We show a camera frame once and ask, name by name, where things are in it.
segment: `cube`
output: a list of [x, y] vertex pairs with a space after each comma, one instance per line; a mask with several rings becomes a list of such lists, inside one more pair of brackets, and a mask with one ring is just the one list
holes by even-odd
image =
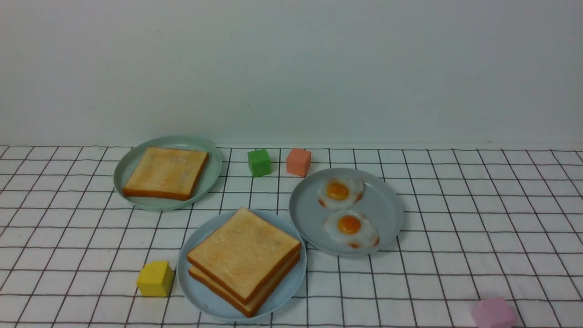
[[174, 273], [167, 261], [152, 261], [140, 271], [136, 285], [142, 296], [168, 297], [173, 277]]
[[516, 321], [514, 310], [503, 297], [482, 299], [472, 311], [478, 328], [511, 328]]
[[312, 152], [292, 148], [286, 159], [286, 170], [292, 175], [305, 177], [312, 163]]
[[265, 149], [259, 149], [247, 153], [249, 160], [249, 170], [254, 177], [264, 176], [271, 173], [271, 159]]

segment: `plate rim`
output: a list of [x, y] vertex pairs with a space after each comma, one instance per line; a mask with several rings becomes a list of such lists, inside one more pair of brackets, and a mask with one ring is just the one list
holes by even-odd
[[260, 218], [262, 218], [262, 219], [264, 219], [264, 218], [262, 217], [263, 215], [270, 216], [270, 217], [274, 218], [275, 220], [278, 220], [279, 222], [281, 222], [281, 223], [283, 223], [283, 224], [286, 224], [286, 225], [288, 225], [288, 226], [289, 226], [289, 227], [291, 227], [291, 228], [292, 228], [294, 231], [296, 231], [296, 233], [297, 233], [297, 234], [299, 235], [299, 237], [300, 237], [300, 244], [301, 244], [301, 248], [300, 248], [300, 252], [301, 252], [301, 253], [300, 253], [300, 261], [299, 261], [299, 262], [298, 262], [296, 265], [298, 265], [298, 264], [301, 264], [301, 265], [302, 265], [302, 269], [301, 269], [301, 277], [299, 277], [299, 278], [298, 278], [298, 284], [297, 284], [297, 286], [295, 287], [295, 289], [294, 289], [293, 293], [291, 293], [291, 295], [290, 295], [289, 297], [287, 297], [285, 301], [283, 301], [281, 304], [279, 304], [278, 306], [276, 306], [276, 307], [275, 307], [273, 310], [271, 310], [271, 311], [269, 311], [269, 312], [266, 312], [266, 313], [263, 313], [263, 314], [261, 314], [261, 315], [255, 315], [255, 316], [253, 316], [253, 317], [244, 317], [244, 318], [241, 318], [241, 319], [232, 319], [232, 318], [225, 318], [225, 317], [216, 316], [216, 315], [213, 315], [213, 314], [211, 314], [211, 313], [209, 313], [209, 312], [205, 311], [205, 310], [204, 310], [204, 309], [202, 309], [202, 308], [199, 308], [198, 306], [196, 306], [196, 305], [194, 304], [193, 300], [191, 300], [191, 298], [190, 298], [190, 297], [187, 295], [187, 293], [186, 293], [186, 292], [184, 292], [185, 288], [182, 286], [182, 283], [181, 283], [181, 278], [180, 278], [180, 277], [181, 277], [182, 275], [185, 275], [185, 274], [186, 274], [188, 277], [190, 277], [190, 275], [188, 275], [187, 273], [180, 273], [180, 272], [178, 271], [178, 268], [179, 268], [179, 266], [180, 266], [180, 263], [181, 263], [181, 262], [183, 262], [183, 261], [186, 261], [186, 259], [185, 259], [185, 258], [186, 258], [186, 254], [187, 254], [187, 253], [190, 251], [190, 250], [187, 250], [187, 249], [186, 249], [184, 246], [187, 244], [187, 242], [188, 242], [188, 241], [189, 241], [191, 238], [193, 238], [193, 237], [195, 236], [195, 234], [196, 234], [198, 231], [200, 231], [200, 228], [201, 228], [201, 227], [203, 227], [204, 225], [208, 224], [209, 222], [212, 222], [213, 220], [216, 220], [218, 217], [221, 217], [221, 216], [223, 216], [223, 215], [230, 217], [230, 216], [232, 216], [232, 215], [233, 215], [233, 214], [234, 214], [234, 213], [235, 213], [237, 210], [229, 210], [229, 211], [224, 211], [224, 212], [220, 213], [219, 215], [216, 215], [216, 216], [214, 216], [213, 218], [211, 218], [211, 219], [208, 219], [208, 220], [207, 220], [205, 223], [203, 223], [201, 226], [199, 226], [199, 227], [198, 227], [198, 228], [197, 228], [197, 229], [196, 229], [196, 230], [195, 230], [193, 233], [191, 233], [191, 234], [189, 235], [189, 237], [188, 237], [188, 238], [186, 238], [186, 239], [184, 240], [184, 243], [182, 244], [182, 246], [181, 246], [181, 248], [180, 248], [180, 252], [179, 252], [179, 254], [178, 254], [178, 260], [177, 260], [177, 262], [176, 262], [176, 269], [175, 269], [175, 270], [176, 270], [175, 276], [176, 276], [176, 280], [178, 280], [178, 285], [179, 285], [179, 287], [180, 287], [180, 290], [182, 291], [182, 293], [184, 294], [184, 297], [185, 297], [185, 298], [188, 300], [188, 302], [189, 302], [189, 303], [190, 303], [192, 306], [194, 306], [195, 308], [197, 308], [199, 311], [201, 311], [201, 312], [203, 312], [203, 313], [205, 313], [205, 314], [207, 314], [207, 315], [209, 315], [209, 316], [211, 316], [211, 317], [213, 317], [213, 318], [215, 318], [215, 319], [217, 319], [217, 320], [220, 320], [220, 321], [222, 321], [222, 322], [249, 323], [249, 322], [253, 322], [253, 321], [259, 320], [259, 319], [261, 319], [261, 318], [263, 318], [263, 317], [265, 317], [265, 316], [268, 316], [268, 315], [270, 315], [271, 313], [273, 313], [273, 312], [275, 312], [275, 311], [279, 310], [281, 307], [283, 307], [285, 304], [287, 304], [287, 303], [289, 302], [289, 300], [291, 300], [291, 299], [292, 299], [292, 297], [293, 297], [293, 296], [294, 296], [294, 295], [297, 293], [297, 291], [300, 289], [300, 287], [301, 287], [301, 285], [302, 285], [303, 281], [305, 280], [305, 275], [306, 275], [307, 266], [308, 266], [308, 251], [307, 251], [307, 245], [306, 245], [306, 243], [305, 243], [304, 239], [301, 237], [301, 234], [300, 234], [300, 232], [297, 230], [297, 228], [296, 228], [296, 227], [295, 227], [295, 226], [294, 226], [292, 223], [290, 223], [290, 222], [289, 222], [289, 221], [287, 221], [286, 219], [284, 219], [284, 218], [280, 217], [279, 215], [276, 215], [276, 214], [273, 214], [273, 213], [270, 213], [270, 212], [267, 212], [267, 211], [256, 210], [256, 209], [253, 209], [253, 208], [250, 208], [249, 210], [250, 210], [251, 212], [253, 212], [254, 214], [256, 214], [257, 216], [259, 216]]
[[[367, 250], [363, 250], [362, 252], [354, 252], [354, 253], [348, 253], [348, 252], [337, 252], [334, 251], [332, 249], [326, 248], [326, 247], [322, 247], [320, 244], [318, 243], [314, 243], [311, 239], [307, 238], [306, 236], [304, 236], [304, 234], [302, 233], [302, 230], [300, 228], [298, 228], [298, 224], [297, 221], [298, 219], [296, 218], [296, 216], [294, 215], [295, 210], [293, 210], [294, 207], [292, 207], [292, 202], [294, 202], [294, 199], [297, 198], [298, 193], [299, 193], [299, 189], [303, 184], [307, 184], [310, 182], [310, 180], [308, 180], [308, 178], [310, 177], [318, 177], [319, 175], [324, 175], [325, 172], [329, 172], [329, 171], [338, 171], [338, 172], [348, 172], [348, 174], [354, 174], [357, 173], [358, 175], [362, 175], [362, 176], [366, 176], [367, 178], [371, 179], [371, 180], [378, 180], [379, 182], [382, 182], [383, 184], [385, 184], [385, 187], [382, 187], [383, 192], [389, 193], [390, 194], [390, 199], [388, 199], [388, 201], [391, 202], [391, 204], [393, 204], [393, 206], [395, 207], [395, 211], [397, 213], [397, 216], [400, 218], [399, 222], [398, 222], [398, 227], [396, 230], [396, 234], [391, 237], [388, 238], [387, 241], [385, 241], [384, 243], [380, 243], [377, 247], [373, 247], [371, 249], [367, 249]], [[397, 193], [392, 189], [392, 187], [387, 184], [385, 181], [381, 180], [381, 178], [372, 175], [369, 172], [365, 172], [362, 170], [358, 170], [358, 169], [352, 169], [352, 168], [329, 168], [329, 169], [324, 169], [324, 170], [320, 170], [317, 171], [309, 176], [307, 176], [306, 178], [304, 178], [300, 183], [298, 183], [298, 185], [294, 188], [294, 190], [291, 192], [290, 195], [290, 201], [288, 204], [288, 208], [289, 208], [289, 213], [290, 213], [290, 217], [291, 217], [291, 221], [293, 223], [293, 225], [296, 227], [298, 233], [301, 235], [301, 237], [303, 239], [305, 239], [306, 242], [312, 244], [316, 249], [318, 249], [321, 252], [324, 252], [326, 254], [332, 255], [332, 256], [339, 256], [339, 257], [360, 257], [360, 256], [368, 256], [371, 254], [374, 254], [378, 251], [380, 251], [381, 249], [387, 247], [388, 245], [390, 245], [399, 235], [399, 233], [401, 232], [402, 228], [403, 228], [403, 223], [405, 221], [405, 208], [403, 206], [403, 203], [401, 201], [401, 198], [399, 197], [399, 195], [397, 195]]]
[[195, 142], [190, 142], [190, 144], [194, 144], [194, 143], [204, 144], [205, 147], [208, 147], [210, 149], [209, 154], [213, 155], [213, 156], [217, 156], [219, 158], [219, 162], [222, 165], [223, 158], [220, 154], [220, 151], [210, 141], [208, 141], [205, 138], [202, 138], [202, 137], [199, 137], [196, 135], [166, 135], [163, 137], [150, 139], [146, 142], [143, 142], [143, 143], [133, 147], [120, 160], [118, 160], [118, 162], [115, 166], [114, 174], [112, 175], [115, 192], [117, 192], [120, 195], [120, 197], [122, 197], [125, 201], [129, 202], [133, 206], [140, 208], [142, 210], [145, 210], [145, 211], [155, 211], [155, 212], [176, 210], [177, 208], [182, 208], [188, 204], [192, 204], [192, 203], [202, 199], [204, 196], [206, 196], [213, 189], [216, 182], [218, 181], [221, 170], [218, 170], [216, 176], [213, 176], [213, 183], [207, 189], [201, 191], [199, 194], [194, 195], [193, 197], [191, 197], [188, 200], [180, 201], [178, 203], [175, 203], [172, 205], [166, 205], [166, 206], [143, 205], [143, 204], [138, 204], [136, 202], [133, 202], [126, 195], [124, 195], [123, 190], [122, 190], [123, 186], [118, 186], [118, 184], [116, 183], [116, 181], [119, 180], [119, 178], [120, 178], [120, 174], [122, 171], [121, 164], [125, 159], [127, 159], [131, 156], [136, 156], [136, 157], [143, 156], [143, 153], [146, 151], [147, 147], [152, 146], [154, 144], [159, 144], [167, 139], [176, 139], [176, 138], [195, 140]]

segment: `plate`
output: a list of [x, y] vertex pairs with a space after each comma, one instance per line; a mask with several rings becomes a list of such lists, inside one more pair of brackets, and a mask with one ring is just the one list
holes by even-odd
[[[124, 185], [128, 181], [129, 176], [132, 175], [132, 172], [134, 172], [134, 169], [148, 147], [187, 149], [209, 153], [209, 159], [198, 179], [195, 190], [192, 192], [192, 198], [181, 201], [153, 197], [127, 197], [124, 195]], [[223, 160], [221, 159], [220, 152], [215, 146], [203, 138], [186, 135], [161, 137], [144, 142], [125, 154], [115, 167], [113, 183], [117, 193], [135, 207], [147, 211], [170, 211], [192, 204], [208, 194], [219, 178], [222, 166]]]
[[184, 243], [178, 256], [178, 265], [176, 266], [176, 276], [178, 283], [182, 289], [184, 296], [198, 309], [206, 314], [213, 316], [222, 321], [245, 323], [258, 320], [272, 313], [273, 311], [282, 307], [300, 288], [304, 280], [305, 268], [307, 265], [305, 243], [298, 231], [287, 222], [285, 219], [268, 212], [251, 210], [260, 218], [288, 233], [290, 236], [298, 239], [301, 242], [300, 261], [287, 274], [287, 276], [279, 283], [278, 287], [269, 296], [267, 301], [263, 304], [261, 309], [254, 317], [247, 318], [227, 301], [213, 293], [210, 289], [198, 282], [188, 274], [190, 263], [186, 255], [188, 252], [196, 247], [199, 243], [205, 240], [211, 233], [222, 226], [235, 211], [228, 211], [220, 214], [217, 217], [205, 222], [201, 225]]
[[[363, 198], [350, 210], [362, 212], [377, 228], [378, 245], [366, 249], [352, 249], [333, 241], [322, 227], [324, 219], [333, 210], [318, 203], [318, 189], [327, 179], [348, 176], [364, 183]], [[302, 180], [291, 193], [291, 220], [299, 233], [317, 249], [334, 256], [362, 256], [374, 253], [395, 240], [403, 225], [403, 204], [397, 194], [381, 179], [356, 169], [335, 168], [314, 173]]]

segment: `light green plate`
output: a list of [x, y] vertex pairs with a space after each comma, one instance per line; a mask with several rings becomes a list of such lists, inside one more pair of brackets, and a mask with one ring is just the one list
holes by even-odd
[[[124, 185], [142, 159], [142, 156], [148, 147], [187, 149], [209, 153], [209, 160], [202, 171], [195, 190], [192, 192], [192, 198], [186, 201], [180, 201], [151, 197], [127, 197], [124, 195]], [[222, 166], [223, 160], [220, 157], [219, 151], [215, 146], [203, 138], [186, 135], [161, 137], [144, 142], [125, 154], [115, 168], [115, 172], [113, 173], [113, 183], [117, 193], [128, 202], [135, 205], [135, 207], [148, 211], [170, 211], [192, 204], [206, 196], [219, 178]]]

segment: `toast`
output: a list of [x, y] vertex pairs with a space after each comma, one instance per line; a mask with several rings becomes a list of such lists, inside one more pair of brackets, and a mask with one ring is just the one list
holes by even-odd
[[188, 261], [248, 305], [301, 248], [299, 240], [240, 208], [187, 254]]
[[269, 296], [273, 293], [275, 288], [279, 286], [282, 280], [287, 276], [287, 274], [296, 266], [300, 261], [300, 254], [296, 253], [287, 263], [285, 263], [280, 269], [275, 272], [273, 277], [267, 281], [267, 283], [259, 289], [255, 297], [253, 297], [248, 304], [241, 303], [237, 298], [235, 298], [226, 289], [221, 287], [215, 281], [213, 281], [209, 276], [204, 274], [201, 270], [192, 266], [188, 270], [188, 274], [192, 278], [195, 278], [212, 292], [220, 296], [222, 299], [231, 304], [234, 308], [243, 313], [246, 317], [253, 317], [261, 306], [267, 301]]
[[208, 159], [207, 152], [148, 147], [124, 195], [189, 200]]

